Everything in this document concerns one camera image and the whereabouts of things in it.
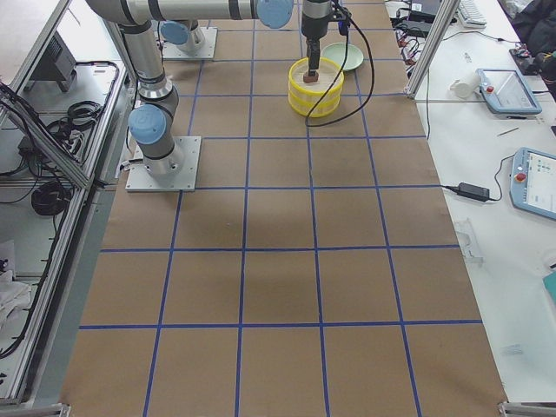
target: green plate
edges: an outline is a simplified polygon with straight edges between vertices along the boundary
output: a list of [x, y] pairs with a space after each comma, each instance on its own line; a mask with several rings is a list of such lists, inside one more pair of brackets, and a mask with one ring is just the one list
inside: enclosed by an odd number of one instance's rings
[[[334, 61], [341, 67], [346, 56], [346, 44], [332, 43], [322, 50], [322, 56]], [[363, 63], [363, 53], [355, 45], [349, 44], [347, 47], [347, 59], [344, 71], [355, 70]]]

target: keyboard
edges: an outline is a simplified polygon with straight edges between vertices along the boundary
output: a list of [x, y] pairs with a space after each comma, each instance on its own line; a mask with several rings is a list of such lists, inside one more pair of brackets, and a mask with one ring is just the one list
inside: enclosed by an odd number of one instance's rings
[[474, 0], [460, 0], [458, 16], [464, 28], [482, 29], [487, 26], [487, 20], [475, 6]]

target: metal mounting plate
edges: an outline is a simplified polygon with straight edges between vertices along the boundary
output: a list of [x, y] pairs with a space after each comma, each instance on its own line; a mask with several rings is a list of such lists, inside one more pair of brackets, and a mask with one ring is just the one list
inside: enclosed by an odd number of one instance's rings
[[[128, 191], [194, 191], [199, 167], [199, 154], [201, 153], [200, 136], [175, 136], [175, 145], [182, 148], [184, 154], [182, 169], [174, 174], [165, 176], [152, 176], [145, 166], [141, 164], [131, 165], [129, 170]], [[142, 158], [142, 151], [137, 147], [133, 156], [135, 159]]]
[[204, 45], [192, 54], [178, 49], [172, 43], [164, 44], [164, 61], [199, 61], [201, 59], [213, 59], [216, 49], [217, 28], [201, 28], [205, 36]]

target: yellow bowl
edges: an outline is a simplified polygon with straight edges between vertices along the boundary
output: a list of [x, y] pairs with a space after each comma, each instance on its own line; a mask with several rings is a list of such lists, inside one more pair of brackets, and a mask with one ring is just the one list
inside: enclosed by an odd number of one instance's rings
[[[289, 69], [288, 101], [297, 113], [306, 116], [313, 106], [321, 99], [330, 84], [340, 71], [340, 66], [330, 59], [321, 58], [319, 66], [319, 81], [317, 83], [304, 83], [303, 74], [308, 70], [308, 59], [297, 61]], [[330, 115], [340, 104], [341, 89], [344, 84], [344, 75], [340, 76], [330, 89], [327, 96], [316, 106], [311, 117], [324, 117]]]

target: blue circular cap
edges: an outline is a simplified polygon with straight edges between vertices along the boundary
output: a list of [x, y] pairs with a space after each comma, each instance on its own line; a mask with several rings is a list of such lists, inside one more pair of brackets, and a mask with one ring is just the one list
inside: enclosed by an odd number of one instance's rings
[[270, 29], [279, 29], [289, 22], [294, 0], [259, 0], [257, 15]]
[[171, 20], [163, 22], [160, 31], [164, 39], [174, 45], [183, 45], [189, 39], [189, 29], [184, 24]]
[[128, 126], [137, 142], [141, 145], [152, 145], [166, 132], [166, 116], [156, 106], [144, 104], [131, 112]]

